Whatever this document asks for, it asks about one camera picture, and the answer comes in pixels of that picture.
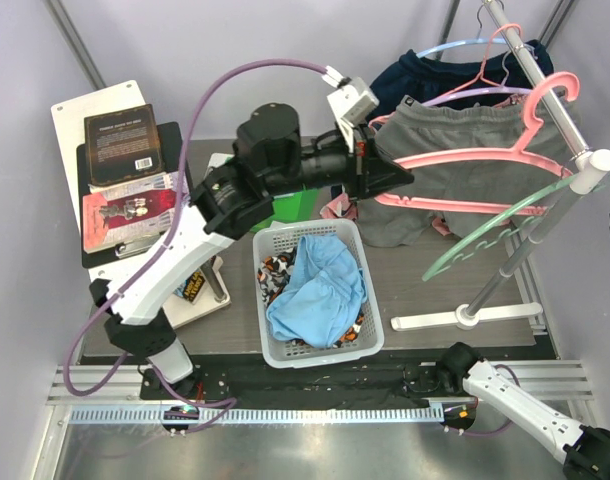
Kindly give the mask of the green plastic hanger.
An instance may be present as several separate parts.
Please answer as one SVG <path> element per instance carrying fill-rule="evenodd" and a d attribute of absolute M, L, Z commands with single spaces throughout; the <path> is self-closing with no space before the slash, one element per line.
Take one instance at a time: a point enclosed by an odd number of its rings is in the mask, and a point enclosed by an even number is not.
<path fill-rule="evenodd" d="M 560 179 L 502 210 L 472 233 L 461 238 L 458 243 L 441 255 L 425 271 L 422 280 L 427 282 L 449 270 L 455 264 L 465 262 L 479 251 L 497 245 L 502 240 L 518 234 L 524 228 L 537 225 L 552 208 L 551 205 L 538 205 L 537 202 L 569 187 L 578 176 L 579 174 L 572 174 Z"/>

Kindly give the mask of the pink plastic hanger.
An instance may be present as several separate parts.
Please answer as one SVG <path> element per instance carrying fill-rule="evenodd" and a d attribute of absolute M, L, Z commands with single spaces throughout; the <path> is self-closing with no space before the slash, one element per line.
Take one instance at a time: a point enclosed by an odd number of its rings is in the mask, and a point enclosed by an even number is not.
<path fill-rule="evenodd" d="M 565 98 L 574 101 L 580 93 L 580 80 L 571 72 L 558 72 L 537 84 L 523 103 L 522 122 L 524 130 L 515 144 L 509 148 L 479 147 L 445 150 L 403 157 L 398 159 L 396 163 L 408 170 L 416 170 L 421 167 L 468 161 L 507 161 L 537 167 L 567 180 L 572 177 L 572 172 L 569 169 L 552 159 L 526 150 L 526 147 L 544 124 L 544 120 L 536 114 L 537 105 L 545 94 L 551 93 L 556 87 L 563 87 Z M 380 204 L 392 207 L 458 213 L 499 214 L 509 208 L 506 204 L 401 197 L 390 193 L 380 194 L 375 197 L 375 200 Z"/>

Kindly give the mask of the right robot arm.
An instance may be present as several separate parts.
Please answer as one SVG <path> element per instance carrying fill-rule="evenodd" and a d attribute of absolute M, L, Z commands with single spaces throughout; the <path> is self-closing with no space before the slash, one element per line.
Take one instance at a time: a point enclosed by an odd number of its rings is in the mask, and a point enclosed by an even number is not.
<path fill-rule="evenodd" d="M 567 479 L 610 479 L 610 430 L 583 424 L 538 400 L 473 347 L 457 342 L 437 362 L 450 395 L 469 394 L 530 434 L 562 465 Z"/>

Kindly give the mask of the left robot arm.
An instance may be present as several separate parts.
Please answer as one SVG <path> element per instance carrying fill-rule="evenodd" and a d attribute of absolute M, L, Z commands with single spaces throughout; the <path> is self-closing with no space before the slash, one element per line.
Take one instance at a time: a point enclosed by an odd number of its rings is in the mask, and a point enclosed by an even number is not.
<path fill-rule="evenodd" d="M 233 157 L 195 185 L 136 272 L 91 283 L 94 303 L 109 315 L 110 342 L 150 363 L 172 396 L 190 397 L 198 375 L 163 309 L 183 280 L 271 217 L 279 195 L 342 185 L 351 198 L 369 199 L 413 182 L 409 170 L 380 157 L 366 123 L 351 131 L 352 142 L 334 129 L 304 146 L 293 107 L 257 108 L 237 129 Z"/>

